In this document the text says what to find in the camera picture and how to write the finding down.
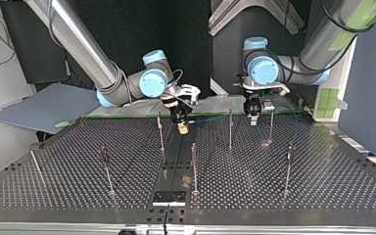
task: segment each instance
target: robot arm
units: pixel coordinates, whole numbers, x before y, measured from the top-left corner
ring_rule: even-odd
[[[332,69],[346,54],[354,39],[370,30],[376,22],[376,0],[337,0],[331,11],[318,0],[325,18],[298,57],[277,56],[267,50],[268,41],[252,37],[243,48],[242,86],[247,115],[257,119],[264,109],[265,90],[289,93],[285,83],[318,85],[325,82]]]
[[[103,106],[121,106],[145,96],[160,97],[181,134],[188,132],[187,116],[197,105],[200,90],[176,84],[162,50],[145,55],[145,69],[127,77],[109,60],[67,0],[24,1],[94,81]]]

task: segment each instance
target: silver arm tube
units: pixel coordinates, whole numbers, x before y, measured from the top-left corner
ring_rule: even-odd
[[[50,0],[24,0],[47,26]],[[52,27],[61,44],[100,90],[118,83],[118,71],[67,0],[52,1]]]
[[[362,13],[362,11],[365,11],[365,9],[362,9],[365,8],[365,5],[361,6],[361,4],[366,3],[370,5],[370,12],[367,11],[367,13]],[[334,19],[343,23],[348,23],[354,20],[362,22],[364,21],[364,18],[369,19],[368,17],[370,16],[376,16],[376,0],[338,0],[330,10],[330,13]],[[367,26],[374,22],[375,18],[369,20]],[[298,57],[294,57],[293,63],[291,63],[290,57],[279,57],[280,62],[286,68],[300,73],[311,74],[304,75],[294,73],[289,82],[299,84],[313,84],[316,82],[322,73],[314,74],[316,72],[313,70],[321,71],[327,68],[330,63],[334,63],[338,56],[345,52],[354,36],[354,33],[344,31],[325,17],[300,55],[302,63],[304,63],[305,66],[302,65]],[[281,82],[287,80],[290,74],[288,70],[285,70],[285,77],[282,72],[280,73],[281,74],[277,80]]]

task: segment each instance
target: metal rod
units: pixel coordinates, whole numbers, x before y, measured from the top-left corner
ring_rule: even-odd
[[[288,171],[286,173],[285,193],[284,193],[284,196],[283,196],[284,199],[286,199],[286,197],[288,196],[288,193],[289,193],[288,187],[289,187],[290,172],[291,172],[291,161],[288,160]]]
[[[31,153],[31,155],[32,155],[32,159],[33,159],[33,162],[34,162],[34,164],[35,164],[35,166],[36,166],[36,168],[38,169],[38,171],[39,172],[41,172],[41,167],[39,166],[39,164],[38,164],[38,160],[36,159],[36,156],[35,156],[35,154],[33,153],[33,151],[31,150],[31,151],[29,151],[30,153]]]
[[[290,173],[291,173],[292,161],[293,161],[294,157],[295,157],[295,146],[294,146],[294,142],[291,141],[291,142],[289,142],[288,153],[287,153],[288,171],[286,173],[286,182],[285,182],[285,194],[284,194],[285,200],[286,200],[286,197],[288,196],[288,193],[289,193],[289,190],[288,190],[289,178],[290,178]]]
[[[200,192],[198,191],[197,185],[197,145],[194,143],[191,147],[191,155],[192,155],[192,166],[194,168],[194,195],[198,195]]]
[[[161,112],[158,113],[158,129],[160,130],[160,136],[161,136],[161,151],[165,151],[164,147],[164,135],[162,133],[162,124],[161,124]]]
[[[112,183],[112,177],[109,172],[109,156],[108,156],[108,149],[105,144],[102,145],[101,150],[100,150],[100,162],[102,163],[102,167],[106,171],[106,176],[108,177],[109,181],[109,187],[110,187],[110,194],[114,195],[115,189],[113,188],[113,183]]]
[[[113,188],[113,183],[112,183],[112,179],[111,179],[111,176],[110,176],[110,173],[109,173],[109,167],[106,166],[106,174],[108,175],[108,180],[109,180],[109,186],[110,186],[110,189],[111,189],[111,194],[115,194],[115,189]]]
[[[272,142],[272,133],[273,133],[273,121],[274,121],[274,110],[270,114],[270,131],[268,132],[268,143],[271,144]]]
[[[230,110],[230,150],[233,147],[233,111]]]

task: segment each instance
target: black panel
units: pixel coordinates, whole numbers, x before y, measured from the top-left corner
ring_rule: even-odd
[[[142,57],[163,49],[182,82],[210,92],[210,1],[80,0],[80,17],[106,54],[127,73],[144,69]]]
[[[24,2],[1,2],[2,13],[28,83],[66,79],[63,49]]]

